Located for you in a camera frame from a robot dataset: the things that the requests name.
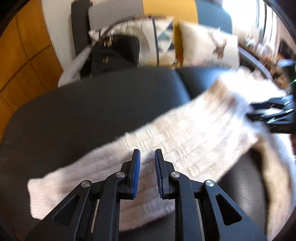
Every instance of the deer illustration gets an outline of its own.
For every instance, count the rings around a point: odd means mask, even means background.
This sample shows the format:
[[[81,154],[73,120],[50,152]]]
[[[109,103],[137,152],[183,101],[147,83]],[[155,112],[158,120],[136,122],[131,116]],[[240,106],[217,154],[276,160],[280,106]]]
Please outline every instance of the deer illustration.
[[[208,35],[213,41],[213,43],[216,45],[216,49],[213,51],[213,53],[218,54],[217,59],[223,59],[224,57],[224,51],[227,44],[227,39],[223,36],[215,36],[213,35],[214,31],[208,31]]]

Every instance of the knit sweater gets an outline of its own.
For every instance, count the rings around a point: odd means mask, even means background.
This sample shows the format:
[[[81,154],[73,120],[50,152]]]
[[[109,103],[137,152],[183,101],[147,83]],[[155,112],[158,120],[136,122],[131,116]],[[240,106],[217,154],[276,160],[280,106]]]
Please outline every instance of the knit sweater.
[[[190,179],[218,181],[251,147],[263,157],[263,178],[269,196],[267,237],[281,230],[295,203],[295,165],[288,135],[271,135],[245,114],[252,101],[285,93],[270,81],[239,70],[221,76],[201,96],[172,109],[138,130],[91,151],[78,161],[28,182],[34,218],[44,218],[81,181],[98,182],[120,170],[134,149],[141,151],[138,193],[122,200],[120,230],[134,229],[174,210],[157,190],[154,151]]]

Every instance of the deer print pillow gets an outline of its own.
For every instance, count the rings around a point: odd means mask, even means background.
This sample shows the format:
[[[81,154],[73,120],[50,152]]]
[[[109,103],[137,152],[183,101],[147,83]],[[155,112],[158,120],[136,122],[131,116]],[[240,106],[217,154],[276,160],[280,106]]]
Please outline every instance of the deer print pillow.
[[[238,69],[238,37],[220,29],[179,21],[183,43],[182,66],[212,65]]]

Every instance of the cream knit fabric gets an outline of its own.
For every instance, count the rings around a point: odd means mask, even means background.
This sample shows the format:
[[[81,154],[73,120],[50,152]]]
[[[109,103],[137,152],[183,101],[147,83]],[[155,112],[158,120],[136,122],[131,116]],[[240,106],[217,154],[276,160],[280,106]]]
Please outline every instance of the cream knit fabric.
[[[245,71],[220,77],[190,103],[173,109],[153,122],[99,147],[67,167],[28,182],[31,214],[44,218],[73,188],[88,179],[98,182],[120,170],[134,149],[141,151],[138,193],[123,200],[120,230],[134,229],[174,210],[174,201],[162,200],[157,190],[154,150],[190,179],[219,180],[251,147],[263,156],[263,177],[270,199],[267,236],[272,240],[288,219],[294,203],[295,165],[289,136],[271,135],[261,123],[245,117],[251,101],[282,96],[277,87],[256,80]],[[280,158],[279,153],[287,152]]]

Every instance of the handbag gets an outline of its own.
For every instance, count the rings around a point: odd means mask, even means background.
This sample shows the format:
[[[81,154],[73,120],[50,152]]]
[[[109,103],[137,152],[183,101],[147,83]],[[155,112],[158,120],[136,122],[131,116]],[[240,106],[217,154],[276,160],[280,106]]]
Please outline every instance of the handbag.
[[[136,37],[111,35],[92,48],[92,76],[138,66],[140,42]]]

